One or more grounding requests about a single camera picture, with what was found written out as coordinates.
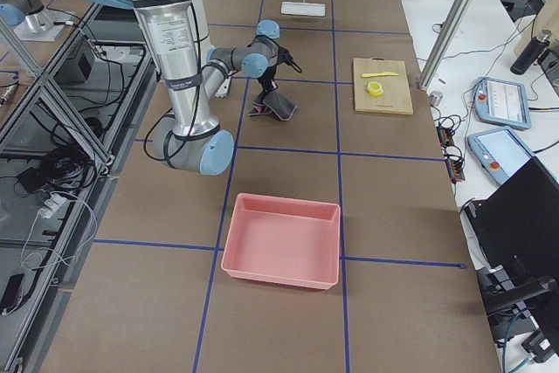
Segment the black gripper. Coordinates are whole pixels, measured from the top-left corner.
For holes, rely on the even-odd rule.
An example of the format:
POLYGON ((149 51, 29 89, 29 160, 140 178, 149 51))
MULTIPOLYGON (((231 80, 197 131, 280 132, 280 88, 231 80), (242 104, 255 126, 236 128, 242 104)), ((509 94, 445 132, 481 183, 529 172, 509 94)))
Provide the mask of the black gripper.
POLYGON ((270 66, 266 71, 258 78, 258 82, 261 85, 262 91, 261 96, 265 98, 269 93, 277 89, 277 84, 275 82, 275 75, 277 72, 276 66, 270 66))

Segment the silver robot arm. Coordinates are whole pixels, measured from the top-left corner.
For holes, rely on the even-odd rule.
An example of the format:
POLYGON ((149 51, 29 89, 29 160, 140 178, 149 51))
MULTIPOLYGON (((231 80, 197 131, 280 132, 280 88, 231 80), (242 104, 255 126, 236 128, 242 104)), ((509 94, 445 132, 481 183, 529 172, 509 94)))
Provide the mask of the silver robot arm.
POLYGON ((234 140, 220 127, 209 102, 227 77, 242 72, 256 79, 278 61, 279 25, 259 23, 246 47, 204 52, 192 31, 201 3, 193 0, 88 0, 132 10, 149 52, 167 87, 172 114, 155 125, 154 158, 173 169, 206 176, 223 173, 231 162, 234 140))

